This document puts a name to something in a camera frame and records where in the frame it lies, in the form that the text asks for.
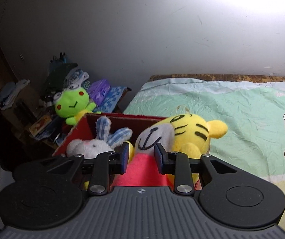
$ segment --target black circular pad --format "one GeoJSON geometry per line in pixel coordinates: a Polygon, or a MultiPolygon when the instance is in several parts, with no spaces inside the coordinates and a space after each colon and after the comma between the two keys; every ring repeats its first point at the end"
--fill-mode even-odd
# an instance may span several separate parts
{"type": "Polygon", "coordinates": [[[82,193],[57,175],[17,181],[0,192],[0,217],[5,225],[27,230],[55,227],[82,206],[82,193]]]}
{"type": "Polygon", "coordinates": [[[199,203],[220,223],[253,229],[278,223],[285,196],[274,184],[241,171],[217,174],[201,190],[199,203]]]}
{"type": "Polygon", "coordinates": [[[263,193],[250,186],[236,186],[226,192],[229,202],[240,207],[252,207],[263,200],[263,193]]]}

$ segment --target pink fabric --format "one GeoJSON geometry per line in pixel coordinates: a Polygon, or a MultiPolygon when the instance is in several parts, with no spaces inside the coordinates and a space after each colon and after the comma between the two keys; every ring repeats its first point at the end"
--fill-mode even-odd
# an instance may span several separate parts
{"type": "Polygon", "coordinates": [[[172,184],[166,175],[158,172],[154,156],[147,154],[136,154],[127,166],[127,171],[123,175],[118,175],[113,186],[170,186],[172,184]]]}

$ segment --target wooden headboard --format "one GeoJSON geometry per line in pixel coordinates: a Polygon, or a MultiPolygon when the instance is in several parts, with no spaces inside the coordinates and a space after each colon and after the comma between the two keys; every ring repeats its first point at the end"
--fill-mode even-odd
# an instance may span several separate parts
{"type": "Polygon", "coordinates": [[[282,82],[285,76],[267,76],[267,75],[239,75],[239,74],[161,74],[152,75],[148,81],[161,80],[166,78],[196,78],[204,81],[249,81],[254,83],[263,82],[282,82]]]}

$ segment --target tiger ear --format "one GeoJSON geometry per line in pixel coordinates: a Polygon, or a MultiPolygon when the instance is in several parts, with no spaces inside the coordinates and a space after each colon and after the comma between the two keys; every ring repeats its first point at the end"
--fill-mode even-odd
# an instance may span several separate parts
{"type": "Polygon", "coordinates": [[[221,138],[227,132],[227,125],[221,120],[211,120],[207,122],[209,136],[212,138],[221,138]]]}

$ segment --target blue patterned cloth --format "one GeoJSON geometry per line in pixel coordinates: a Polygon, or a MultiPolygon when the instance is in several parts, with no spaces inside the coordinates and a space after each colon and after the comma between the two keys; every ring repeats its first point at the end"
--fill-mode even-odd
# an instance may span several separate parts
{"type": "Polygon", "coordinates": [[[121,98],[123,92],[126,89],[127,87],[124,86],[111,87],[105,99],[103,100],[102,104],[99,107],[97,107],[94,111],[112,113],[119,99],[121,98]]]}

